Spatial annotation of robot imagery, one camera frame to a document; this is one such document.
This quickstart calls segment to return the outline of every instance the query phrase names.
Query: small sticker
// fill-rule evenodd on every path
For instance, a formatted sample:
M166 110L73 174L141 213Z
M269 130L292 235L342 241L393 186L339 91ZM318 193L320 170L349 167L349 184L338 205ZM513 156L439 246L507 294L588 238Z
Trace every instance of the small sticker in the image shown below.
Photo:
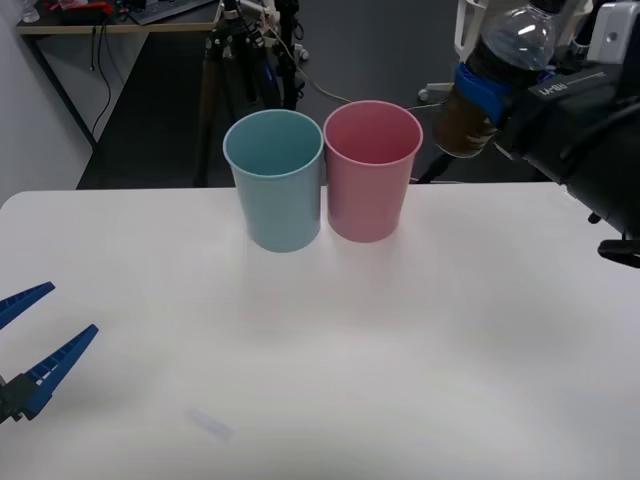
M207 415L202 410L190 408L187 410L187 418L218 440L230 442L233 438L233 430L230 427Z

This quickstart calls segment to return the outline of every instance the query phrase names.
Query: cup rim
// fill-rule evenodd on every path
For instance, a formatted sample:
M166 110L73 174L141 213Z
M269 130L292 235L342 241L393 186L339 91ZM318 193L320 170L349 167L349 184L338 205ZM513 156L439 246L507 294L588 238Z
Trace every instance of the cup rim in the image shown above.
M257 173L252 173L249 172L248 170L245 170L244 168L239 167L238 165L235 164L235 162L232 162L229 159L229 155L227 153L227 140L229 138L229 135L238 127L238 125L240 125L243 121L245 121L247 118L251 118L251 117L257 117L259 115L265 115L268 113L274 113L274 112L285 112L288 114L292 114L298 117L302 117L305 120L309 121L317 130L318 133L320 134L320 147L318 148L318 151L313 155L313 158L311 160L309 160L307 163L305 163L303 166L301 166L300 168L297 168L295 170L292 170L290 172L287 173L280 173L278 175L258 175ZM240 120L238 120L236 123L234 123L231 128L227 131L227 133L224 136L224 139L222 141L222 153L224 154L224 158L227 161L227 163L229 165L231 165L233 168L239 170L240 172L242 172L245 175L248 175L250 177L254 177L254 178L260 178L262 180L276 180L279 178L285 178L285 177L289 177L291 175L295 175L298 172L301 172L302 170L308 168L310 165L313 164L313 162L315 162L316 160L318 160L318 158L320 157L320 154L322 153L322 149L324 148L324 133L322 131L322 129L320 128L320 125L318 125L311 117L300 113L300 112L296 112L294 110L287 110L284 108L272 108L269 110L260 110L259 112L254 112L251 113L249 115L247 115L246 117L242 117Z
M401 110L403 113L406 113L409 117L411 117L411 120L413 120L413 122L415 123L415 125L418 127L418 132L420 132L420 138L418 140L418 145L416 146L416 148L409 153L406 157L401 158L400 160L395 160L393 162L388 162L388 163L365 163L365 162L359 162L357 160L354 160L353 158L349 158L346 155L343 155L342 153L340 153L333 145L331 145L331 142L329 141L329 137L327 136L327 125L329 125L329 122L333 119L333 117L335 115L338 114L338 112L345 110L349 107L352 107L353 105L361 105L361 104L377 104L377 105L385 105L387 107L392 107L396 110ZM422 143L424 142L424 131L422 129L422 125L420 124L420 122L418 121L418 119L415 117L415 115L413 115L409 110L407 110L406 108L401 107L400 105L396 105L395 103L390 103L390 102L383 102L382 100L359 100L357 102L351 102L351 103L347 103L346 105L341 106L340 108L335 109L331 115L329 115L327 117L327 119L324 122L324 126L322 128L322 134L324 137L324 142L326 144L326 146L329 148L329 150L331 150L333 153L335 153L336 155L339 155L341 158L343 158L344 160L351 162L355 165L359 165L359 166L366 166L366 167L371 167L371 168L386 168L386 167L390 167L392 165L397 165L398 163L404 162L407 160L407 158L411 158L413 156L415 156L418 151L420 150L420 148L422 148Z

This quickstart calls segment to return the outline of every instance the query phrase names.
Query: table surface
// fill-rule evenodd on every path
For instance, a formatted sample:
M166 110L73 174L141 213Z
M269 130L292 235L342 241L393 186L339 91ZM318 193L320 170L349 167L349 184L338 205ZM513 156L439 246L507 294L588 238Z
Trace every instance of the table surface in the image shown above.
M20 22L16 31L20 35L77 35L90 34L93 25L62 25L55 12L42 7L42 1L37 8L40 20L35 23ZM208 32L213 28L213 18L218 8L218 2L190 10L173 17L169 17L150 25L137 25L128 19L107 25L105 34L115 33L172 33L172 32Z
M409 188L398 231L274 254L234 190L24 193L0 210L12 378L100 333L12 480L629 479L640 276L551 184Z

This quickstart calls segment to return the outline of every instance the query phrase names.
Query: bottle cap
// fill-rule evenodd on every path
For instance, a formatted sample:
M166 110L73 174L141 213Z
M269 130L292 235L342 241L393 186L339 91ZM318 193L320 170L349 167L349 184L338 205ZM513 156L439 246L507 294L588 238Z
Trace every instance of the bottle cap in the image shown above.
M543 12L555 15L562 11L567 0L529 0L529 3Z

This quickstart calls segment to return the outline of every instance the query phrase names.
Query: blue cup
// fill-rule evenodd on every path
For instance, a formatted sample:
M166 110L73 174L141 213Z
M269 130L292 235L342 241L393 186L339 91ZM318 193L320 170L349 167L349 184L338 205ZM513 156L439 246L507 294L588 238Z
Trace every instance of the blue cup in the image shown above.
M225 135L249 235L262 248L293 252L318 234L323 144L320 127L290 110L254 113Z

